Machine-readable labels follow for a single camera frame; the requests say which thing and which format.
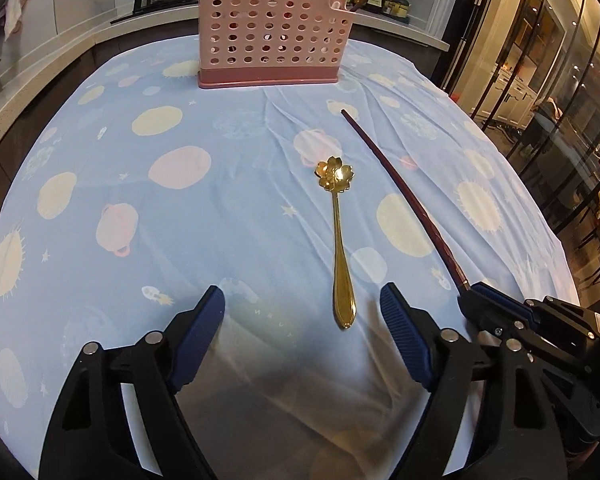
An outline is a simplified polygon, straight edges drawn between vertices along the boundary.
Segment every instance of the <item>white countertop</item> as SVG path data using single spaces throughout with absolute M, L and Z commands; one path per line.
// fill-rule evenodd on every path
M 90 48 L 99 43 L 145 28 L 196 19 L 198 17 L 198 6 L 183 6 L 176 9 L 161 10 L 111 25 L 109 21 L 115 18 L 117 13 L 123 14 L 120 10 L 103 14 L 103 20 L 106 20 L 104 23 L 76 38 L 60 38 L 57 36 L 56 40 L 58 40 L 59 47 L 56 50 L 23 70 L 4 86 L 0 93 L 0 140 L 36 95 L 62 70 Z M 417 28 L 370 12 L 357 12 L 354 23 L 388 32 L 425 46 L 432 46 L 443 52 L 449 50 L 447 43 L 437 40 Z

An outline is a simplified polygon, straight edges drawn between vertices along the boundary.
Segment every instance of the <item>tablecloth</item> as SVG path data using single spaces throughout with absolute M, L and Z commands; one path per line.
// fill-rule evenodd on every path
M 387 478 L 427 394 L 379 289 L 395 282 L 441 327 L 467 335 L 466 322 L 423 228 L 340 110 L 471 282 L 577 303 L 560 242 L 496 147 L 408 60 L 349 41 L 337 84 L 205 91 L 197 58 L 191 36 L 111 59 L 20 168 L 0 214 L 0 436 L 36 476 L 82 345 L 132 344 L 215 284 L 226 317 L 178 402 L 218 478 Z M 345 332 L 331 306 L 331 197 L 314 175 L 331 155 L 355 172 L 340 196 L 358 302 Z M 130 413 L 133 398 L 126 388 Z M 466 415 L 448 470 L 466 456 L 473 404 Z

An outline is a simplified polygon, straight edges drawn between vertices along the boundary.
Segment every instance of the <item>golden spoon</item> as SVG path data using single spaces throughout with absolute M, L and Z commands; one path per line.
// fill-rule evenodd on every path
M 342 244 L 340 228 L 340 207 L 338 193 L 349 189 L 353 178 L 351 166 L 343 166 L 339 156 L 330 156 L 327 162 L 318 162 L 315 174 L 320 177 L 318 184 L 331 193 L 333 202 L 333 224 L 335 230 L 335 268 L 333 271 L 333 311 L 340 328 L 351 327 L 356 317 L 356 298 L 347 266 L 347 258 Z

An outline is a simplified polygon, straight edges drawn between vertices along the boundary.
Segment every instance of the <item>silver rivet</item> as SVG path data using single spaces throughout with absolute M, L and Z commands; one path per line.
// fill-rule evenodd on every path
M 452 330 L 450 328 L 444 328 L 442 330 L 442 332 L 440 332 L 440 336 L 442 337 L 442 339 L 444 339 L 448 343 L 453 343 L 454 341 L 458 341 L 458 339 L 460 338 L 460 336 L 458 335 L 458 332 L 456 332 L 455 330 Z
M 82 347 L 82 351 L 87 355 L 95 354 L 98 351 L 98 343 L 87 343 Z
M 517 339 L 507 339 L 507 348 L 512 352 L 518 352 L 522 350 L 522 344 Z
M 158 344 L 162 341 L 162 332 L 149 332 L 146 336 L 144 336 L 144 340 L 150 345 Z

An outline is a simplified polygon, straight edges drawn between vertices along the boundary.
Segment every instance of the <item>pink plastic basket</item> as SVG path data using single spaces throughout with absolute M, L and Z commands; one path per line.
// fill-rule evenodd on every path
M 200 0 L 201 88 L 334 83 L 346 0 Z

